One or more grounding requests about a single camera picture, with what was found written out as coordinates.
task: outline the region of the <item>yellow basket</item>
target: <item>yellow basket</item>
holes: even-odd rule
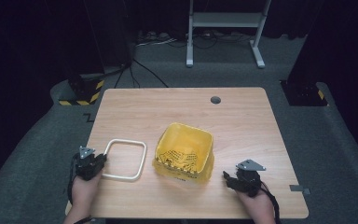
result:
[[[158,141],[153,166],[161,175],[204,183],[212,175],[212,149],[210,133],[172,123]]]

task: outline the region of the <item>table surface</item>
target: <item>table surface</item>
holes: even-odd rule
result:
[[[211,103],[213,96],[221,103]],[[213,135],[214,167],[206,184],[159,175],[152,166],[158,140],[173,122]],[[276,197],[282,218],[309,214],[302,192],[290,190],[290,185],[298,185],[296,174],[261,88],[107,90],[88,147],[103,153],[115,138],[145,142],[145,166],[135,182],[102,179],[92,205],[94,217],[249,218],[222,176],[226,171],[235,177],[235,165],[248,159],[267,168],[258,173]],[[142,147],[113,146],[104,172],[136,174],[142,152]]]

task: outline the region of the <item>gray carpet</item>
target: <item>gray carpet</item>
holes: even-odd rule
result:
[[[155,72],[170,88],[262,87],[266,90],[298,181],[311,190],[305,195],[306,219],[282,223],[358,223],[358,146],[339,115],[328,87],[318,83],[329,102],[325,107],[290,106],[280,80],[287,79],[304,39],[286,37],[260,41],[266,63],[258,69],[247,41],[218,42],[194,52],[186,68],[186,48],[169,45],[138,47],[134,58]],[[195,39],[199,47],[213,41]],[[184,43],[172,43],[176,47]],[[137,63],[133,76],[141,88],[161,88],[161,82]],[[103,91],[113,88],[118,75],[104,78]],[[126,70],[117,88],[134,88]],[[61,106],[67,89],[62,82],[51,90],[56,103],[23,137],[0,171],[0,223],[61,223],[71,157],[85,146],[92,128],[85,113],[95,118],[101,101],[88,106]],[[144,220],[117,220],[146,223]],[[189,220],[204,223],[204,220]]]

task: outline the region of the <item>white metal frame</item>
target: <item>white metal frame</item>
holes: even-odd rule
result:
[[[123,176],[123,175],[109,175],[109,174],[103,174],[103,176],[108,177],[108,178],[112,178],[115,180],[123,180],[123,181],[135,181],[137,179],[139,179],[139,177],[141,176],[141,172],[142,169],[144,168],[144,164],[145,164],[145,156],[146,156],[146,151],[147,151],[147,146],[144,142],[138,142],[138,141],[132,141],[132,140],[126,140],[126,139],[112,139],[106,147],[106,150],[104,152],[104,155],[107,155],[109,153],[109,150],[111,148],[111,146],[114,143],[124,143],[124,144],[131,144],[131,145],[139,145],[144,147],[144,154],[142,156],[142,160],[141,163],[139,165],[139,169],[138,172],[136,173],[136,175],[134,176]]]
[[[264,9],[260,13],[220,13],[220,12],[194,12],[193,0],[190,0],[190,11],[188,19],[188,38],[186,66],[192,67],[193,59],[193,28],[194,27],[254,27],[257,28],[255,40],[250,41],[257,66],[264,68],[258,44],[263,32],[264,24],[269,12],[271,0],[267,0]]]

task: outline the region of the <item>hand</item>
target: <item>hand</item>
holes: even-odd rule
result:
[[[77,176],[72,186],[72,208],[63,223],[75,223],[90,215],[92,201],[98,192],[98,183],[100,182],[103,171],[86,181]]]
[[[263,190],[259,190],[254,198],[249,197],[247,193],[235,191],[256,224],[275,223],[274,207],[269,196]]]

